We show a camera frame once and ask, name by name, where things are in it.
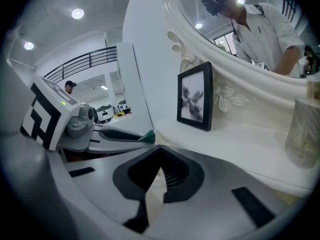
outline ceiling light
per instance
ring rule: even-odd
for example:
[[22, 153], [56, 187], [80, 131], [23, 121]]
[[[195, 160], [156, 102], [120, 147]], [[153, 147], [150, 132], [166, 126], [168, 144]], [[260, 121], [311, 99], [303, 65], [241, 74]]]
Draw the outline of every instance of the ceiling light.
[[84, 11], [82, 9], [74, 9], [71, 13], [72, 18], [79, 20], [85, 15]]
[[202, 23], [198, 23], [197, 25], [195, 25], [195, 28], [196, 28], [196, 29], [201, 29], [202, 26], [203, 26]]
[[34, 48], [34, 44], [33, 44], [32, 42], [26, 42], [26, 43], [24, 44], [24, 48], [25, 48], [26, 50], [32, 50], [32, 49]]

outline white column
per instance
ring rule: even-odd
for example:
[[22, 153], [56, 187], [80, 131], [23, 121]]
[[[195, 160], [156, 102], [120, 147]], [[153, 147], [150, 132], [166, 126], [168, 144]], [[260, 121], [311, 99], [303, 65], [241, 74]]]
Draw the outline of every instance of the white column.
[[115, 108], [117, 107], [117, 100], [116, 100], [116, 95], [114, 88], [112, 86], [112, 81], [110, 77], [110, 73], [104, 73], [104, 80], [105, 80], [105, 85], [108, 88], [108, 94], [109, 94], [109, 100], [112, 106]]

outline picture frame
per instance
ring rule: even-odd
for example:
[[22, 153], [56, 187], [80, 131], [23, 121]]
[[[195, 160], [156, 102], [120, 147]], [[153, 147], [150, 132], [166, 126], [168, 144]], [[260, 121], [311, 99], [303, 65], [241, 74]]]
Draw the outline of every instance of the picture frame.
[[210, 131], [213, 99], [213, 73], [209, 61], [179, 74], [176, 120]]

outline window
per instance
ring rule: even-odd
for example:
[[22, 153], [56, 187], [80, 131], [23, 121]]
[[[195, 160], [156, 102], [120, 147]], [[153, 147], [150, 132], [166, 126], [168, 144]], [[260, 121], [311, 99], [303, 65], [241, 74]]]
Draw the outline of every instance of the window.
[[222, 50], [225, 50], [227, 53], [236, 55], [237, 51], [234, 45], [232, 35], [233, 35], [233, 32], [225, 34], [217, 39], [214, 39], [214, 43]]

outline ornate white mirror frame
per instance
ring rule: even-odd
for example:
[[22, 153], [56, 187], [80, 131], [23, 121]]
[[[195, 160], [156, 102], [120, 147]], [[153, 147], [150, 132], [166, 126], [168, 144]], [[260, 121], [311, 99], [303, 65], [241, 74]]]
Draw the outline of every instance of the ornate white mirror frame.
[[185, 18], [179, 0], [162, 0], [165, 16], [172, 27], [171, 38], [184, 44], [186, 64], [199, 58], [210, 61], [215, 70], [227, 80], [273, 104], [293, 110], [295, 98], [306, 93], [306, 80], [279, 75], [257, 68], [228, 52], [223, 51], [203, 37]]

